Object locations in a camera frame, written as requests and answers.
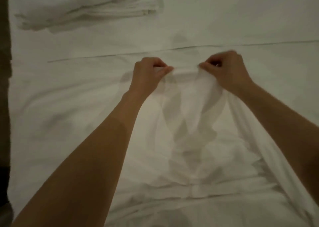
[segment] person's left hand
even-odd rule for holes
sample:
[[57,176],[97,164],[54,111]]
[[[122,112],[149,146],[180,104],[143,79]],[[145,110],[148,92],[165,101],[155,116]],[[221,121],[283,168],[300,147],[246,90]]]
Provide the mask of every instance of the person's left hand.
[[[162,69],[157,71],[154,67],[161,67]],[[141,97],[142,100],[146,100],[157,88],[161,79],[173,69],[157,57],[144,57],[141,61],[135,63],[129,91]]]

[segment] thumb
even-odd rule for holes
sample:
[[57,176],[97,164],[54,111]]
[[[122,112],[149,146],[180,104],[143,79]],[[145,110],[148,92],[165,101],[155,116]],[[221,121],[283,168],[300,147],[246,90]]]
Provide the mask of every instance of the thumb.
[[209,72],[210,74],[212,74],[212,75],[214,75],[214,76],[216,76],[216,74],[217,74],[217,72],[218,72],[218,70],[219,70],[218,67],[216,67],[216,66],[214,66],[214,65],[212,65],[212,64],[210,64],[210,63],[208,63],[208,62],[202,62],[202,63],[200,63],[200,64],[199,64],[199,67],[202,68],[202,69],[204,69],[205,71]]
[[163,77],[165,77],[167,74],[169,74],[171,71],[173,71],[174,68],[172,66],[164,67],[160,71],[156,73],[156,77],[161,80]]

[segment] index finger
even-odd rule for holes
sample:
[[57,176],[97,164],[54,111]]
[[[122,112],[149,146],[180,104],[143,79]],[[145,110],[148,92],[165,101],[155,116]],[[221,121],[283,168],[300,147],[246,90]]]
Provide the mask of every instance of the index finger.
[[217,53],[217,54],[214,54],[212,56],[210,56],[205,62],[208,62],[208,63],[212,63],[212,62],[218,62],[218,61],[222,61],[225,59],[226,56],[229,55],[229,53],[236,53],[235,51],[231,50],[231,51],[227,51],[227,52],[220,52],[220,53]]
[[160,58],[158,57],[144,57],[142,61],[147,61],[148,63],[152,64],[153,67],[167,67],[168,65],[164,63]]

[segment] bed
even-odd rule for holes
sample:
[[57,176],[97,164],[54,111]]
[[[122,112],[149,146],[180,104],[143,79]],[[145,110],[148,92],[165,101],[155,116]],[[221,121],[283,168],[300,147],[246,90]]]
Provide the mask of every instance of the bed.
[[9,3],[15,216],[118,103],[133,64],[157,56],[175,70],[139,113],[106,226],[319,224],[249,109],[196,66],[235,49],[255,82],[319,125],[318,0],[163,0],[158,15],[41,31],[15,26]]

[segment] hand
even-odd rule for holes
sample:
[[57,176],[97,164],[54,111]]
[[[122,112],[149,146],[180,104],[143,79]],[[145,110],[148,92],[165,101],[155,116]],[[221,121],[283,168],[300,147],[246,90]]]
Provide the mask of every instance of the hand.
[[[154,67],[161,67],[162,69],[156,71]],[[129,91],[137,94],[142,100],[146,100],[157,88],[161,79],[173,69],[157,57],[144,57],[141,61],[135,63]]]
[[210,56],[209,59],[199,64],[199,66],[215,76],[223,88],[235,95],[253,83],[241,55],[235,51],[221,52]]

